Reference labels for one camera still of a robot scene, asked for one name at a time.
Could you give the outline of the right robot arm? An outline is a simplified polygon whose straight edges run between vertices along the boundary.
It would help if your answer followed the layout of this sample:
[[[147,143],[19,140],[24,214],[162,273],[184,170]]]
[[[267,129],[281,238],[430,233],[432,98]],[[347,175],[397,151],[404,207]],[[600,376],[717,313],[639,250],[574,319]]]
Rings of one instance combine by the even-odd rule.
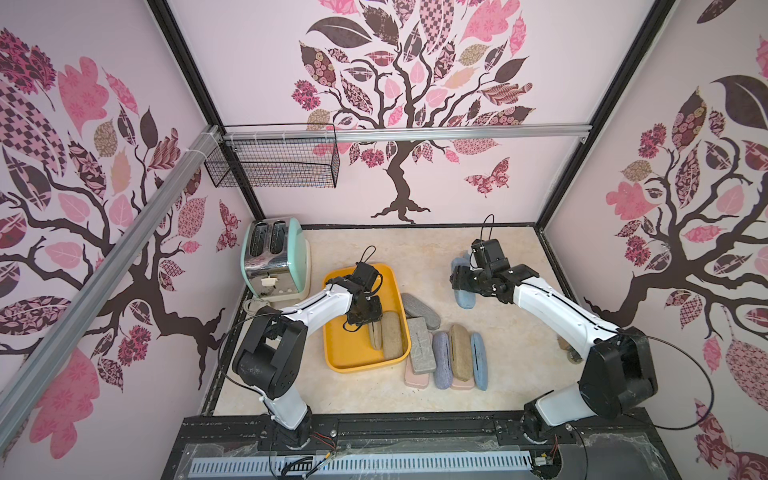
[[[524,406],[525,437],[542,443],[564,424],[615,420],[658,392],[649,339],[587,312],[525,264],[512,266],[496,239],[475,240],[470,259],[451,267],[451,286],[515,305],[541,320],[584,360],[580,379]]]

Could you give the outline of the beige glasses case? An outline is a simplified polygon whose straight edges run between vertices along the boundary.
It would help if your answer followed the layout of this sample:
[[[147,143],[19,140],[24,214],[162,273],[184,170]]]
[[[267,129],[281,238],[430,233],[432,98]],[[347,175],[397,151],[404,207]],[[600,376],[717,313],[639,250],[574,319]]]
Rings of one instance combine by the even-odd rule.
[[[402,329],[399,315],[387,311],[382,317],[382,351],[386,360],[400,358],[404,353]]]

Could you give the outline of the yellow plastic storage tray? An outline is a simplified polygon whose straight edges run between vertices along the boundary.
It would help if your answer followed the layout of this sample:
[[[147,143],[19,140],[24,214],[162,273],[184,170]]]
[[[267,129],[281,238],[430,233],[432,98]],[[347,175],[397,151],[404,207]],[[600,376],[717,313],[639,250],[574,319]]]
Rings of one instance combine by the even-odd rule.
[[[397,317],[400,355],[389,358],[384,348],[374,349],[368,326],[357,331],[346,329],[346,316],[342,315],[331,320],[322,330],[326,364],[337,373],[349,374],[393,366],[404,361],[411,352],[411,335],[394,271],[384,263],[374,263],[373,266],[383,275],[383,286],[377,293],[383,313]]]

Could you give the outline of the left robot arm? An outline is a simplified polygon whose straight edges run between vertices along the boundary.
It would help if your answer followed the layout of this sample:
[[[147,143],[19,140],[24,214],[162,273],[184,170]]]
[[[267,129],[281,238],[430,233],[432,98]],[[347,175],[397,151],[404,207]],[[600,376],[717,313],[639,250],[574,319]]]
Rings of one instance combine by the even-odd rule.
[[[259,395],[276,437],[288,448],[310,441],[312,412],[294,387],[307,338],[338,317],[355,328],[379,321],[382,284],[383,275],[373,265],[358,262],[352,273],[328,280],[303,302],[285,309],[265,306],[252,317],[232,371]]]

